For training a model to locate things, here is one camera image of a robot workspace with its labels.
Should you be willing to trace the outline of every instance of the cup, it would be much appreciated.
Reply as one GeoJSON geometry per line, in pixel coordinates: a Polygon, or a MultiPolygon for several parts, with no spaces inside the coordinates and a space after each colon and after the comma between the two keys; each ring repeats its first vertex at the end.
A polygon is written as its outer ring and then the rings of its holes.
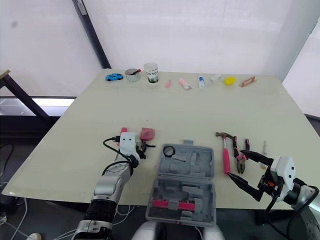
{"type": "Polygon", "coordinates": [[[154,62],[147,62],[144,65],[144,71],[148,77],[149,83],[155,84],[159,81],[158,65],[154,62]]]}
{"type": "Polygon", "coordinates": [[[129,82],[137,82],[140,80],[140,75],[139,75],[139,72],[137,72],[138,69],[135,69],[135,68],[130,68],[128,70],[126,70],[124,72],[125,74],[125,77],[126,79],[129,81],[129,82]]]}

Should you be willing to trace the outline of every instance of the open tool case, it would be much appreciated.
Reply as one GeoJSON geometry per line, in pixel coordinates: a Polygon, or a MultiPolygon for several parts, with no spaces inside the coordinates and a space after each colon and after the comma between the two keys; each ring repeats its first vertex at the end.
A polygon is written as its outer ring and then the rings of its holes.
{"type": "Polygon", "coordinates": [[[163,146],[146,219],[200,227],[217,223],[216,191],[211,182],[214,151],[192,144],[163,146]]]}

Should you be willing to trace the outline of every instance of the glass cup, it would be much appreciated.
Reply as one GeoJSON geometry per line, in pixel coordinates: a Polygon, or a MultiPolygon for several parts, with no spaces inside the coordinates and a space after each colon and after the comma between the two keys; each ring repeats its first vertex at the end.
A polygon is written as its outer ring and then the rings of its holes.
{"type": "Polygon", "coordinates": [[[159,81],[158,65],[154,62],[147,62],[144,65],[144,71],[148,77],[149,83],[155,84],[159,81]]]}

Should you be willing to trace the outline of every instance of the blue toy car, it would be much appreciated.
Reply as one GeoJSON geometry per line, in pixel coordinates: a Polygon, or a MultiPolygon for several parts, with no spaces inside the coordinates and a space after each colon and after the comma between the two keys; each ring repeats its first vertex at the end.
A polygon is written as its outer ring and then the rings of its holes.
{"type": "Polygon", "coordinates": [[[105,80],[106,81],[116,81],[116,80],[121,80],[123,79],[124,76],[120,73],[112,73],[112,74],[109,74],[107,76],[105,76],[105,80]]]}

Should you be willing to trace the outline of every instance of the beige table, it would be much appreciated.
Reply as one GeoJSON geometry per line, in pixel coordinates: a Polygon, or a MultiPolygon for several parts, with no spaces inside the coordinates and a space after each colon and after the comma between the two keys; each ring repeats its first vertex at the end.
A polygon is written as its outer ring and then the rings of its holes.
{"type": "MultiPolygon", "coordinates": [[[[105,76],[110,73],[123,71],[101,72],[34,149],[3,194],[89,202],[103,169],[116,156],[102,141],[118,135],[122,127],[137,133],[142,127],[154,128],[150,144],[157,148],[147,150],[147,159],[126,184],[120,204],[146,205],[157,176],[161,146],[182,144],[187,139],[214,150],[212,181],[217,208],[265,209],[270,196],[257,202],[223,174],[223,144],[215,137],[217,131],[237,135],[239,148],[249,138],[251,150],[257,152],[266,140],[268,156],[293,156],[297,176],[319,185],[320,138],[277,78],[257,76],[257,82],[241,88],[239,82],[250,76],[238,75],[232,86],[219,81],[207,83],[201,90],[198,76],[207,80],[212,74],[160,72],[160,82],[150,84],[143,73],[135,83],[126,79],[107,82],[105,76]],[[178,84],[181,77],[192,90],[178,84]],[[172,84],[165,88],[168,79],[172,84]]],[[[237,173],[231,141],[228,144],[231,170],[237,173]]],[[[259,163],[249,160],[242,177],[256,187],[263,172],[259,163]]],[[[278,203],[274,208],[290,207],[278,203]]]]}

